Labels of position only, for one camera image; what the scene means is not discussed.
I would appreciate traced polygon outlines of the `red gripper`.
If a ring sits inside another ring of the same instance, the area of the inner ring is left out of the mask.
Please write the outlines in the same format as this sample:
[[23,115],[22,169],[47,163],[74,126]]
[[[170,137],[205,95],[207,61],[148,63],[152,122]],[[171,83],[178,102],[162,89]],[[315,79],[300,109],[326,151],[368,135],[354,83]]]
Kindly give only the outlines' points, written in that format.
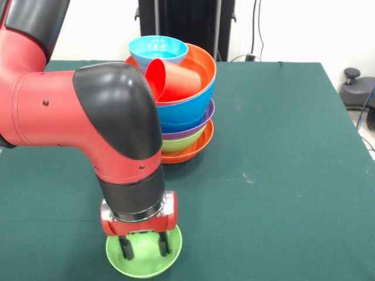
[[166,191],[162,199],[162,208],[153,217],[138,222],[123,222],[116,219],[105,199],[100,205],[100,220],[102,228],[107,236],[119,236],[118,240],[124,259],[131,261],[134,251],[131,241],[125,235],[155,231],[158,232],[159,251],[161,256],[171,253],[169,245],[169,232],[176,227],[178,221],[178,198],[174,191]]

